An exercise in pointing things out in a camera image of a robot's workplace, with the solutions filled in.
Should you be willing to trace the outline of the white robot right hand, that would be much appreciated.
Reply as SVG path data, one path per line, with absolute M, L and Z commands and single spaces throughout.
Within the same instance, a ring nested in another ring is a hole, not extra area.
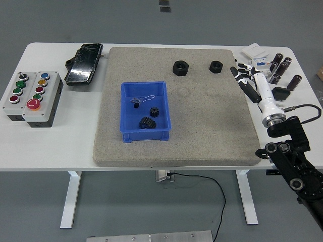
M 268 128 L 271 126 L 270 122 L 284 122 L 286 115 L 277 107 L 263 72 L 251 65 L 238 64 L 238 67 L 240 69 L 230 67 L 230 71 L 247 97 L 258 105 L 263 125 Z

